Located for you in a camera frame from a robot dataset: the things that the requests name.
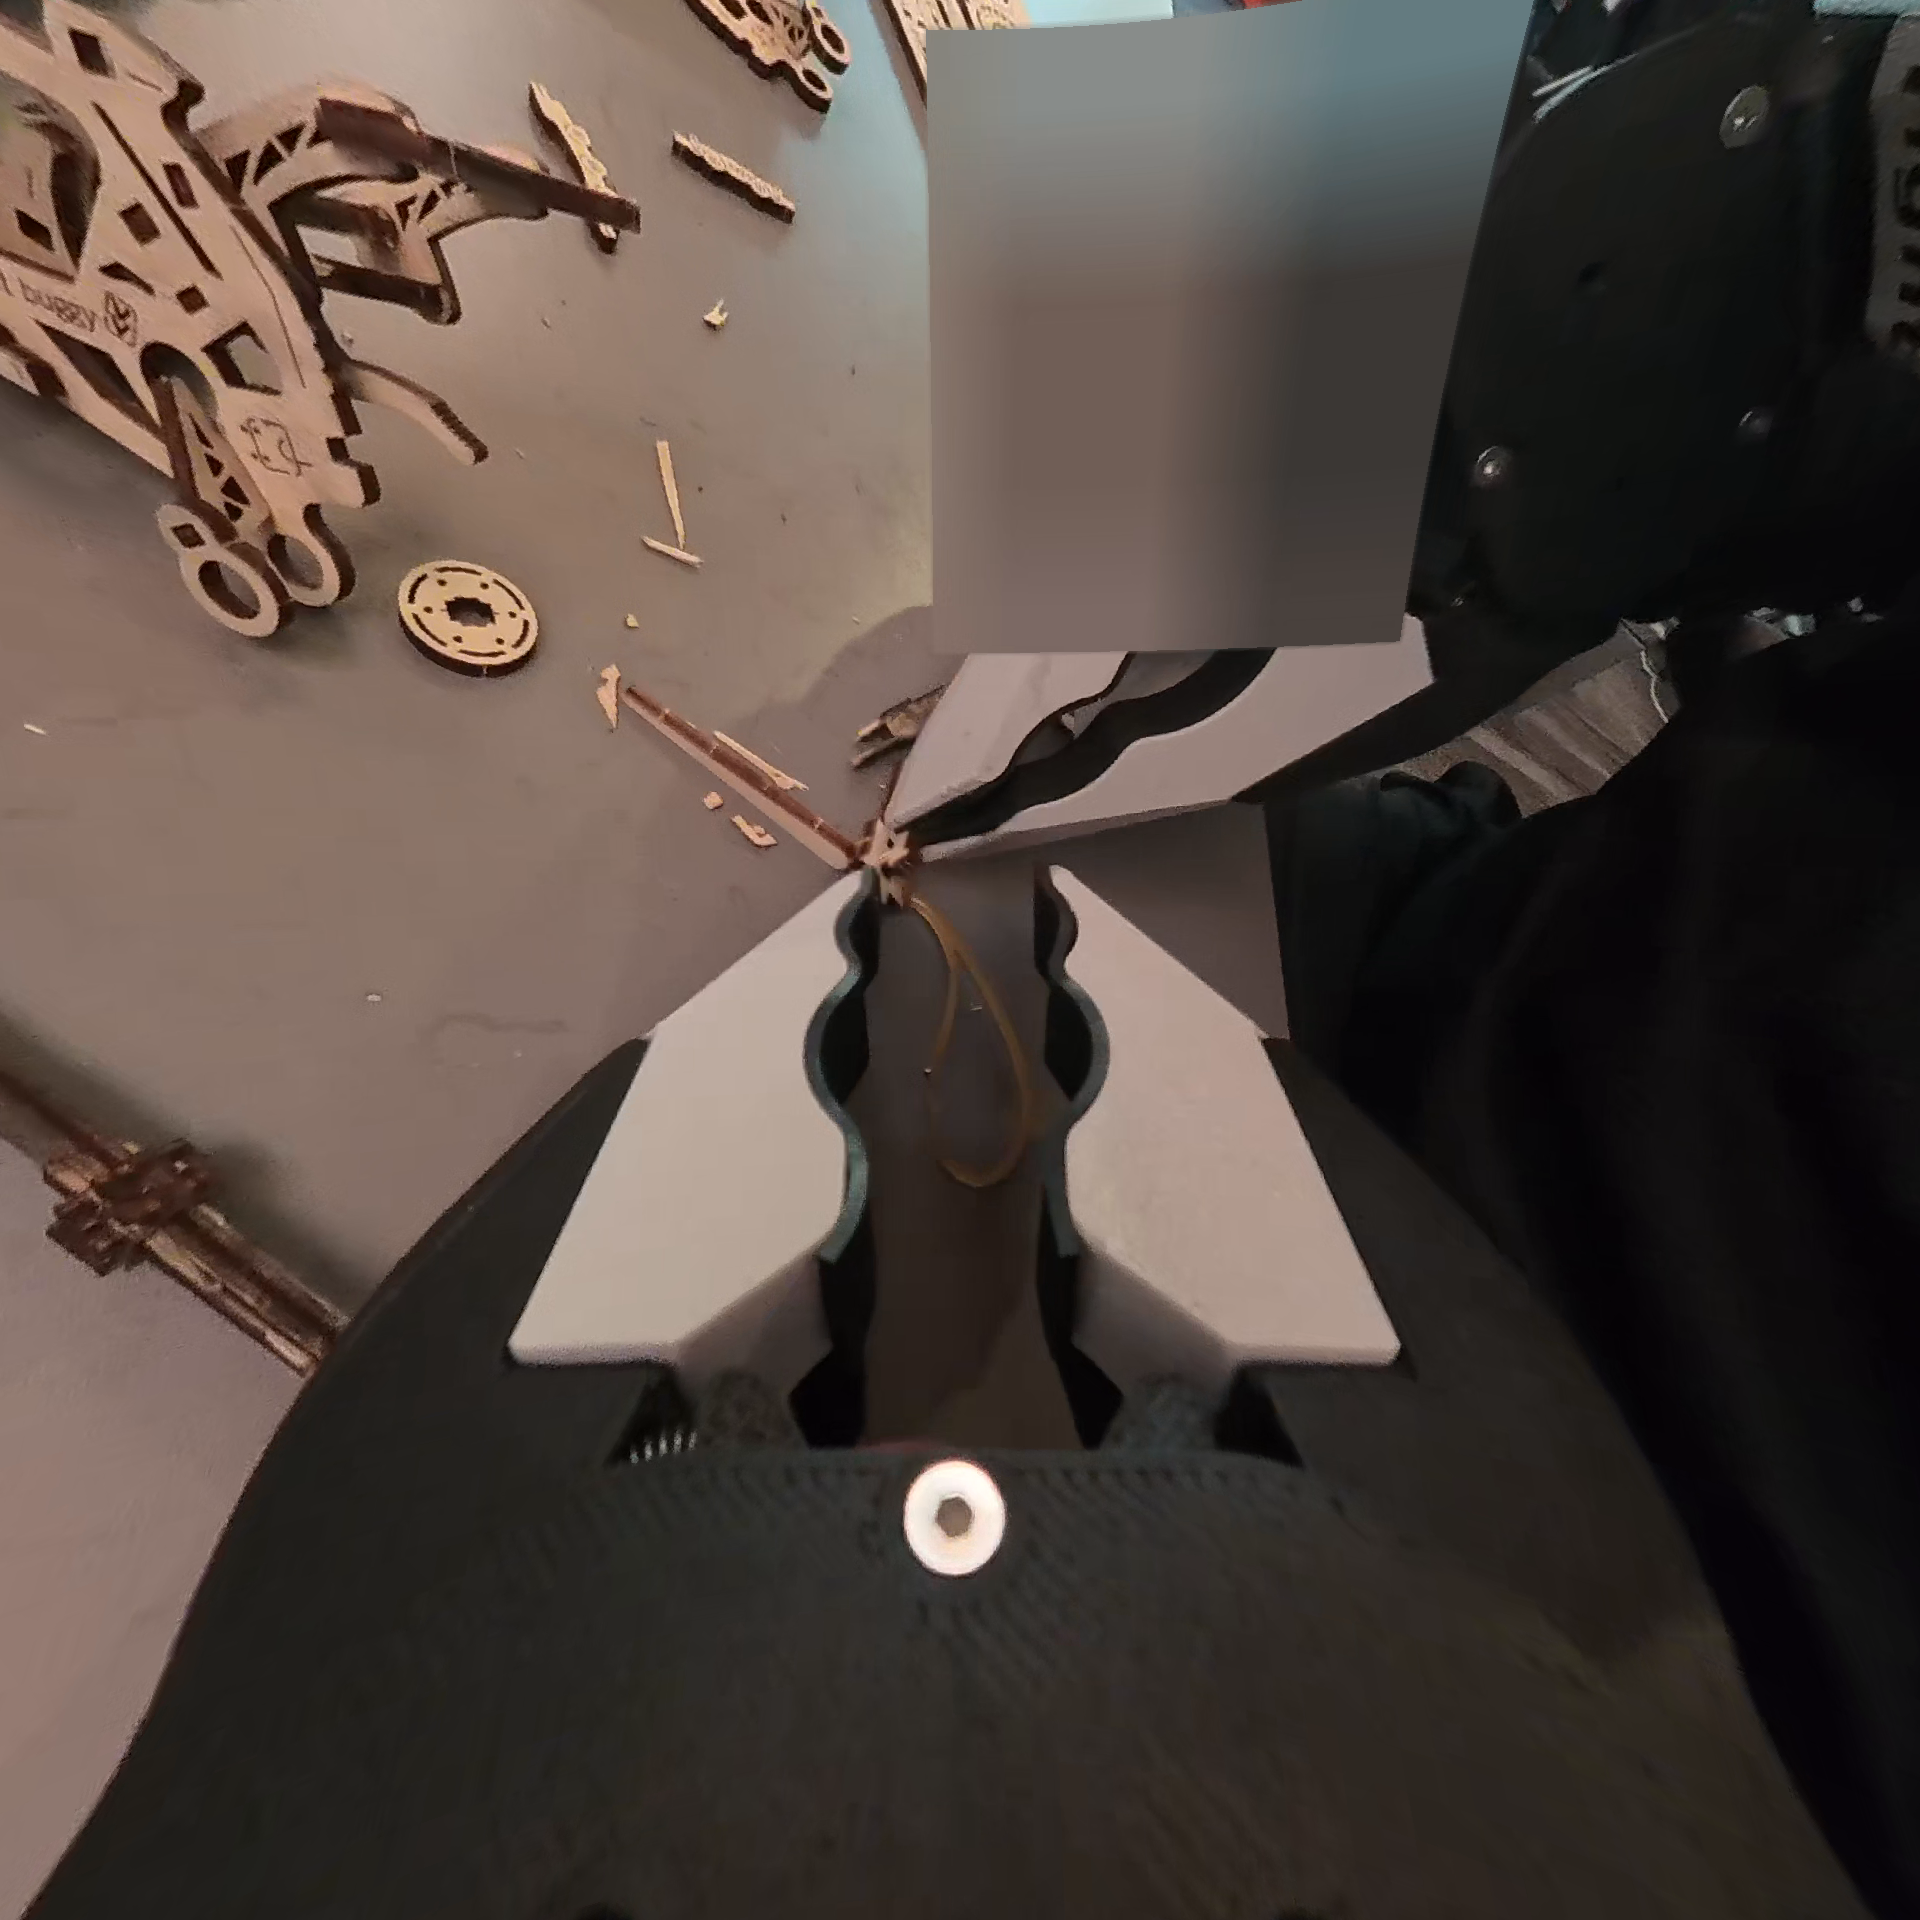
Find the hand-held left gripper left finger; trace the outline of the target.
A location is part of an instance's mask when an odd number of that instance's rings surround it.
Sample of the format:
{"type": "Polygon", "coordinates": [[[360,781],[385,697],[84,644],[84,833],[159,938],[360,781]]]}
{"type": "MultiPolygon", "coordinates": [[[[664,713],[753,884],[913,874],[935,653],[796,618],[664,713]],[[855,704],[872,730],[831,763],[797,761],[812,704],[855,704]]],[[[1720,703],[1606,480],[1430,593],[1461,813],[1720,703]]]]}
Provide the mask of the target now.
{"type": "Polygon", "coordinates": [[[796,1387],[828,1357],[822,1259],[865,1195],[828,1021],[862,1017],[872,903],[868,876],[830,883],[644,1035],[510,1336],[519,1365],[796,1387]]]}

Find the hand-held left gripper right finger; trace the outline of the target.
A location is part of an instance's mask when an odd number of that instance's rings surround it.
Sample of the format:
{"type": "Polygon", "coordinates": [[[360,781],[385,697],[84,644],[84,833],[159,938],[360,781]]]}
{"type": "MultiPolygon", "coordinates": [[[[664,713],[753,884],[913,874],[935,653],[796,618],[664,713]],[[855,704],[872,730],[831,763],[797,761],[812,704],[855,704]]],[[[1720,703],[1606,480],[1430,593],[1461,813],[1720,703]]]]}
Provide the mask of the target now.
{"type": "Polygon", "coordinates": [[[1078,1434],[1157,1386],[1218,1421],[1269,1371],[1390,1371],[1397,1333],[1273,1041],[1068,868],[1036,876],[1039,1325],[1078,1434]]]}

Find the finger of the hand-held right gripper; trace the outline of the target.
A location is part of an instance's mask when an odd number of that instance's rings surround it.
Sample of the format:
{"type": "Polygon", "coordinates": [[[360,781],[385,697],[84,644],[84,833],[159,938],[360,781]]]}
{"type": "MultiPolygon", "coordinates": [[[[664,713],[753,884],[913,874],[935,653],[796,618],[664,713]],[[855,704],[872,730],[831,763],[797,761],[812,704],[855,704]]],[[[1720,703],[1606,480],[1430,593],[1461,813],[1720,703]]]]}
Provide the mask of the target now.
{"type": "Polygon", "coordinates": [[[921,724],[884,804],[887,825],[921,825],[1004,779],[1060,711],[1103,695],[1126,653],[974,653],[921,724]]]}
{"type": "Polygon", "coordinates": [[[1048,719],[1004,779],[905,833],[918,856],[943,860],[1214,809],[1430,681],[1414,618],[1385,643],[1128,656],[1103,695],[1048,719]]]}

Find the tan rubber band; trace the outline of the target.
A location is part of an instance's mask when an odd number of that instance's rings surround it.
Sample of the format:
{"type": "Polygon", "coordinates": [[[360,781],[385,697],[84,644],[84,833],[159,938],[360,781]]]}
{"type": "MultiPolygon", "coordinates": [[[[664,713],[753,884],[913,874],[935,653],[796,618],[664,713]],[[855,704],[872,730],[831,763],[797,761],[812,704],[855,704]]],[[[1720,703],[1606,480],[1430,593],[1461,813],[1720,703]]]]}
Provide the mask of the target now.
{"type": "Polygon", "coordinates": [[[980,968],[974,956],[974,948],[960,932],[960,929],[930,901],[918,893],[905,899],[905,909],[911,913],[913,919],[927,930],[938,956],[943,959],[943,1002],[938,1021],[935,1025],[933,1044],[927,1061],[921,1071],[921,1087],[924,1087],[924,1107],[927,1115],[927,1138],[935,1147],[935,1163],[938,1170],[974,1193],[990,1191],[998,1184],[1006,1184],[1018,1168],[1025,1147],[1036,1138],[1037,1122],[1039,1122],[1039,1101],[1036,1089],[1033,1066],[1029,1061],[1025,1048],[1018,1041],[1016,1025],[1013,1021],[998,989],[992,983],[992,976],[980,968]],[[972,985],[977,995],[977,1005],[984,1017],[992,1021],[992,1031],[998,1041],[1000,1056],[1008,1066],[1013,1076],[1014,1090],[1014,1115],[1008,1121],[1006,1138],[998,1147],[998,1155],[990,1163],[964,1163],[946,1152],[943,1132],[938,1122],[938,1076],[948,1061],[948,1051],[952,1044],[954,1025],[962,1011],[962,988],[972,985]]]}

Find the wooden buggy model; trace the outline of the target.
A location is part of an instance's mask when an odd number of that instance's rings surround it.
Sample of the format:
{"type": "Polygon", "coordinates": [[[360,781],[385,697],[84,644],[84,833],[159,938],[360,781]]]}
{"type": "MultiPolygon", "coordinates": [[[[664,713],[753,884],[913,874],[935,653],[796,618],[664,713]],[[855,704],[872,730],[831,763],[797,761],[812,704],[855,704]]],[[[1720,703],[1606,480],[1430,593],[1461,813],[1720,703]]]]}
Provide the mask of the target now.
{"type": "Polygon", "coordinates": [[[429,132],[372,88],[308,83],[198,123],[204,85],[81,4],[5,17],[1,79],[5,379],[165,477],[184,593],[254,641],[353,588],[326,514],[380,499],[352,452],[366,410],[489,458],[440,396],[349,351],[324,300],[447,327],[447,235],[552,211],[640,227],[604,173],[429,132]]]}

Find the dark wooden shaft strip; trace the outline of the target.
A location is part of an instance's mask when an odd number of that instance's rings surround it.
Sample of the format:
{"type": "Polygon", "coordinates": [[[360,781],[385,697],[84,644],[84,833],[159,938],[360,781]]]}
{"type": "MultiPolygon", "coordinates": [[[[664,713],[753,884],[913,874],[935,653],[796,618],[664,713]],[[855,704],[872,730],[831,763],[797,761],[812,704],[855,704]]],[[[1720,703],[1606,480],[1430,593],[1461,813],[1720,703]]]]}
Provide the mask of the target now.
{"type": "Polygon", "coordinates": [[[660,739],[705,768],[711,779],[720,781],[732,795],[756,807],[768,820],[782,823],[789,836],[836,874],[846,874],[865,863],[865,842],[839,831],[815,809],[807,807],[797,788],[780,787],[753,756],[732,747],[717,735],[694,727],[633,683],[620,691],[620,703],[649,730],[657,732],[660,739]]]}

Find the round wooden wheel disc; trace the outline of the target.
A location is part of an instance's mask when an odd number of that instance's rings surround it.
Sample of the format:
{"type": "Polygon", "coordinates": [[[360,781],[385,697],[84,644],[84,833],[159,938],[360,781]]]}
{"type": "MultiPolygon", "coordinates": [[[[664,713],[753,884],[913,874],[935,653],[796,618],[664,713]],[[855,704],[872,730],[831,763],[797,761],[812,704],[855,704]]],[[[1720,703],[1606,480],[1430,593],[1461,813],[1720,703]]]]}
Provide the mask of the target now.
{"type": "Polygon", "coordinates": [[[490,568],[429,560],[396,593],[402,636],[432,665],[469,680],[502,680],[536,653],[538,620],[528,594],[490,568]]]}

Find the dark wooden gear axle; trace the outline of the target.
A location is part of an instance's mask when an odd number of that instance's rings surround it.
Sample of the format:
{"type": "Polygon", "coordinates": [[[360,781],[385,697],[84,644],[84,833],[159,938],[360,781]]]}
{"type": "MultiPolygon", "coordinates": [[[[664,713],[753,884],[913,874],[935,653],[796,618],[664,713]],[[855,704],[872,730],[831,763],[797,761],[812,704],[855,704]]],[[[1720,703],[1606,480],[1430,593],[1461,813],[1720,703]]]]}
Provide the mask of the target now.
{"type": "Polygon", "coordinates": [[[1,1138],[49,1199],[42,1234],[98,1277],[150,1269],[310,1378],[349,1313],[224,1204],[224,1167],[183,1136],[129,1136],[61,1089],[24,1031],[1,1027],[1,1138]]]}

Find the engraved wooden part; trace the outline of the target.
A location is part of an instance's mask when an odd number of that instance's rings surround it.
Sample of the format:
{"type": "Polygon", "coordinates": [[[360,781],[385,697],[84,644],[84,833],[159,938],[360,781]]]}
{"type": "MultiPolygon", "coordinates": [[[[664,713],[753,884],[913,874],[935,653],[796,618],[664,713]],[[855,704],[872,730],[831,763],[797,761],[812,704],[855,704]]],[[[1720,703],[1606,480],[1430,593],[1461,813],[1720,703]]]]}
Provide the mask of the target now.
{"type": "Polygon", "coordinates": [[[711,186],[717,186],[759,212],[766,212],[769,219],[789,227],[797,219],[797,203],[780,184],[756,173],[743,160],[717,151],[712,144],[690,132],[673,131],[670,138],[670,151],[673,160],[693,173],[705,179],[711,186]]]}

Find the wooden sheet piece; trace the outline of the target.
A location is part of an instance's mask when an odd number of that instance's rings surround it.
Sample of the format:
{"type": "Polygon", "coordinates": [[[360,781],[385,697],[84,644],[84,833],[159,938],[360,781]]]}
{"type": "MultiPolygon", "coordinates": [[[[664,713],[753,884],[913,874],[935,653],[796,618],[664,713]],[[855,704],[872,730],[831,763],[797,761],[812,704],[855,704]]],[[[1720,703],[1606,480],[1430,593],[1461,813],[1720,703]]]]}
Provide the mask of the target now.
{"type": "Polygon", "coordinates": [[[1030,25],[1025,3],[882,3],[893,24],[906,68],[927,89],[927,36],[935,32],[1018,31],[1030,25]]]}

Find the long notched wooden part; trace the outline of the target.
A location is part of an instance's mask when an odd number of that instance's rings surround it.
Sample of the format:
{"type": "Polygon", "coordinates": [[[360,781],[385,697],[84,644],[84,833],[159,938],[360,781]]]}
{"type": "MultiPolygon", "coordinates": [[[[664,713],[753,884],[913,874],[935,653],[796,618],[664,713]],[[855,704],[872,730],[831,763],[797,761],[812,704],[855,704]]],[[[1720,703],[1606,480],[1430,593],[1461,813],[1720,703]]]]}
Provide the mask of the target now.
{"type": "Polygon", "coordinates": [[[543,138],[564,153],[566,167],[577,184],[592,193],[613,197],[617,191],[613,187],[607,167],[574,113],[538,81],[528,83],[528,106],[543,138]]]}

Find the ornate wooden frame part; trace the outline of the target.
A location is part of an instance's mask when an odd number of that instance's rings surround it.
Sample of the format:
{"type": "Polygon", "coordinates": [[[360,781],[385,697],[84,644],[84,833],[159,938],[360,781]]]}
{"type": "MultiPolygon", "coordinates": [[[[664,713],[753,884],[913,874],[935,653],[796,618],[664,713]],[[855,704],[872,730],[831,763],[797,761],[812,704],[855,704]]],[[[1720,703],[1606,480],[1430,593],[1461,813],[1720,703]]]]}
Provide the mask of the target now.
{"type": "Polygon", "coordinates": [[[849,67],[847,39],[817,3],[690,3],[704,25],[766,81],[784,81],[815,111],[831,108],[831,75],[849,67]]]}

